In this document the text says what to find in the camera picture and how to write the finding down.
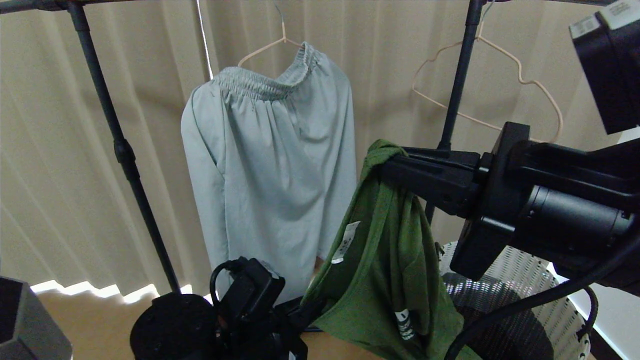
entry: elastic waistband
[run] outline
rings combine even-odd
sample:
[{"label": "elastic waistband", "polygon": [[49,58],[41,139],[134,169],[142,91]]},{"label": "elastic waistband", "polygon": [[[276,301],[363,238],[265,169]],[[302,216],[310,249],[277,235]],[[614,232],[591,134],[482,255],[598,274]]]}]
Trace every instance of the elastic waistband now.
[{"label": "elastic waistband", "polygon": [[307,78],[317,65],[320,54],[307,42],[303,42],[302,49],[296,53],[293,63],[276,79],[241,67],[227,67],[216,75],[212,82],[233,94],[258,100],[283,99]]}]

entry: clothes rack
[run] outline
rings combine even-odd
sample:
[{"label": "clothes rack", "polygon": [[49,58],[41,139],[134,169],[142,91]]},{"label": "clothes rack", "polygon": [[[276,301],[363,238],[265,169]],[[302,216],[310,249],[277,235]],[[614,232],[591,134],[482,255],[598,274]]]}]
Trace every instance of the clothes rack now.
[{"label": "clothes rack", "polygon": [[[180,293],[180,286],[175,275],[175,271],[172,267],[171,260],[164,246],[162,236],[156,224],[156,220],[149,205],[147,194],[145,193],[142,182],[140,181],[140,173],[136,166],[136,157],[129,142],[124,137],[122,128],[116,111],[111,101],[111,96],[107,88],[107,84],[102,74],[102,69],[98,61],[98,56],[93,46],[93,40],[90,33],[89,23],[86,15],[84,14],[84,5],[96,4],[96,3],[111,3],[119,0],[85,0],[85,1],[69,1],[69,0],[8,0],[0,2],[0,15],[6,13],[22,12],[26,10],[45,10],[45,11],[68,11],[71,15],[71,19],[74,23],[74,27],[78,33],[80,44],[84,52],[84,57],[89,68],[89,72],[93,79],[93,85],[95,86],[100,104],[104,116],[109,125],[111,136],[113,137],[113,147],[116,155],[116,159],[122,166],[122,170],[131,186],[131,190],[136,198],[140,213],[142,214],[147,230],[151,237],[151,240],[156,248],[156,253],[162,264],[164,274],[169,282],[171,290],[175,293]],[[495,0],[496,2],[503,2],[509,0]],[[613,3],[614,0],[552,0],[562,1],[567,3],[581,3],[581,4],[595,4],[595,5],[607,5]],[[449,100],[449,109],[447,110],[447,117],[442,132],[438,149],[451,149],[451,136],[456,123],[456,115],[458,108],[460,107],[460,101],[462,98],[462,91],[465,86],[465,80],[467,77],[467,70],[469,61],[471,59],[471,52],[473,50],[474,38],[476,36],[476,30],[479,24],[481,10],[487,0],[470,0],[469,8],[467,10],[467,20],[465,23],[465,34],[463,37],[462,48],[460,50],[460,57],[458,60],[458,67],[456,69],[456,75],[454,78],[453,88],[451,90],[451,98]],[[427,204],[426,214],[428,216],[429,223],[433,218],[433,212],[435,207]]]}]

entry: curtain fold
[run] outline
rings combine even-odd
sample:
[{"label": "curtain fold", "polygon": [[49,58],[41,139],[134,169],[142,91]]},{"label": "curtain fold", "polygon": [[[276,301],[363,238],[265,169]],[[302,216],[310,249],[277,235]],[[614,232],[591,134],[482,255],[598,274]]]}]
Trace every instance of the curtain fold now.
[{"label": "curtain fold", "polygon": [[[438,48],[461,40],[466,1],[276,1],[287,36],[326,53],[349,77],[358,168],[386,138],[435,147],[445,110],[411,93],[413,73]],[[567,27],[598,10],[550,1],[496,3],[484,35],[517,55],[525,79],[539,79],[565,115],[559,143],[597,149],[606,136]],[[181,286],[208,293],[211,269],[180,137],[192,89],[278,39],[269,1],[128,1],[86,7],[95,46],[125,136],[137,157],[160,232]],[[169,290],[120,165],[69,15],[2,15],[0,34],[0,241],[2,275],[64,286],[117,284],[124,294],[150,283]],[[202,38],[204,33],[208,54]],[[297,48],[278,45],[246,63],[275,77]],[[425,66],[417,86],[447,103],[459,48]],[[460,107],[501,125],[532,126],[549,139],[554,111],[522,87],[508,58],[477,43]],[[498,132],[459,118],[456,150],[490,151]],[[462,219],[436,212],[440,242],[458,239]]]}]

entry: white woven basket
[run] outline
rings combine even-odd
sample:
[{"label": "white woven basket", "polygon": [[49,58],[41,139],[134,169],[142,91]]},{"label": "white woven basket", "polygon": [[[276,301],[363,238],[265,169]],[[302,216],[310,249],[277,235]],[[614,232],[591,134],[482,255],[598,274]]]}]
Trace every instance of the white woven basket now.
[{"label": "white woven basket", "polygon": [[[516,293],[523,299],[557,285],[554,276],[547,270],[548,261],[508,246],[480,281],[474,282],[461,278],[449,268],[457,244],[458,242],[455,241],[444,245],[445,253],[440,262],[440,275],[449,274],[448,278],[456,276],[458,279],[462,279],[456,284],[447,284],[447,291],[456,307],[481,307],[485,311],[491,311],[505,303],[513,302],[513,299],[500,299],[500,297],[504,297],[504,291],[494,291],[498,287],[503,290],[508,288],[510,293]],[[535,307],[532,309],[532,313],[544,328],[546,337],[553,348],[554,359],[584,360],[586,358],[591,347],[589,338],[583,336],[582,339],[578,339],[576,335],[576,332],[584,325],[584,321],[568,298]],[[522,329],[522,322],[514,318],[505,321],[511,321],[508,324],[510,336],[514,336],[517,341],[533,341],[529,333],[531,330]],[[491,338],[491,340],[496,344],[504,341],[500,338]],[[499,353],[500,345],[497,347],[496,352]],[[498,355],[496,358],[504,358],[504,355]]]}]

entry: clothes hanger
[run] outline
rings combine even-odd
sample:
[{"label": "clothes hanger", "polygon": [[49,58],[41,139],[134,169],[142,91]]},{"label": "clothes hanger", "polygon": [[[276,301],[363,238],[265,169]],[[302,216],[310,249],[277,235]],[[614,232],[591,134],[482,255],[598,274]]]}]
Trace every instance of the clothes hanger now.
[{"label": "clothes hanger", "polygon": [[[549,93],[549,91],[547,90],[547,88],[545,88],[544,85],[542,85],[538,80],[528,80],[525,81],[524,79],[522,79],[522,63],[520,62],[520,60],[513,54],[511,54],[510,52],[506,51],[505,49],[501,48],[500,46],[496,45],[495,43],[493,43],[492,41],[488,40],[487,38],[485,38],[482,35],[483,32],[483,28],[484,28],[484,17],[486,16],[486,13],[489,12],[489,10],[491,9],[491,7],[493,6],[495,0],[491,1],[491,4],[489,5],[489,7],[484,11],[484,14],[482,16],[482,20],[480,21],[480,29],[478,30],[478,35],[476,36],[476,41],[481,41],[484,42],[485,44],[489,45],[491,48],[499,51],[500,53],[506,55],[509,59],[513,60],[516,65],[518,65],[518,82],[522,85],[530,85],[530,84],[534,84],[536,85],[540,90],[542,90],[542,92],[545,94],[545,96],[547,97],[547,99],[549,100],[549,102],[551,103],[551,105],[554,107],[554,110],[556,111],[556,115],[557,115],[557,130],[556,130],[556,134],[554,135],[554,137],[549,141],[551,143],[554,143],[558,140],[558,138],[560,137],[560,134],[562,133],[563,127],[564,127],[564,118],[562,115],[562,111],[560,110],[560,107],[558,106],[558,104],[556,103],[556,100],[554,99],[553,96],[551,96],[551,94]],[[413,92],[415,92],[416,94],[420,95],[421,97],[431,101],[432,103],[438,105],[441,108],[447,108],[446,105],[428,97],[427,95],[424,95],[422,92],[419,92],[416,87],[415,87],[415,82],[417,80],[418,74],[420,73],[420,71],[422,70],[422,68],[427,64],[427,63],[431,63],[436,61],[436,59],[438,58],[438,56],[440,55],[440,53],[446,49],[450,49],[452,47],[456,47],[456,46],[460,46],[462,44],[462,41],[453,43],[451,45],[447,45],[445,47],[442,47],[438,50],[438,52],[436,53],[436,56],[432,59],[427,59],[424,61],[424,63],[422,63],[422,65],[420,65],[420,67],[418,68],[418,70],[416,70],[415,74],[413,75],[413,80],[411,83],[411,90],[413,90]],[[458,115],[461,117],[464,117],[466,119],[469,119],[473,122],[477,122],[480,125],[484,125],[487,127],[490,127],[492,129],[496,129],[498,131],[502,131],[502,128],[499,126],[495,126],[492,124],[489,124],[487,122],[484,122],[482,120],[478,120],[474,117],[471,117],[469,115],[463,114],[461,112],[458,112]],[[536,142],[544,142],[542,140],[537,140],[537,139],[531,139],[533,141]]]},{"label": "clothes hanger", "polygon": [[276,7],[276,10],[278,10],[278,13],[280,14],[280,22],[282,24],[282,38],[270,43],[269,45],[263,46],[260,49],[252,52],[251,54],[245,56],[244,58],[242,58],[242,60],[240,60],[240,62],[238,63],[238,67],[242,67],[242,64],[244,64],[247,60],[249,60],[250,58],[253,58],[254,56],[260,54],[261,52],[270,49],[276,45],[278,45],[279,43],[290,43],[293,44],[297,47],[299,47],[300,49],[303,49],[303,46],[301,44],[298,44],[295,41],[291,41],[287,38],[287,30],[284,27],[284,16],[282,15],[282,12],[280,11],[280,8],[278,7],[278,5],[274,2],[273,5]]}]

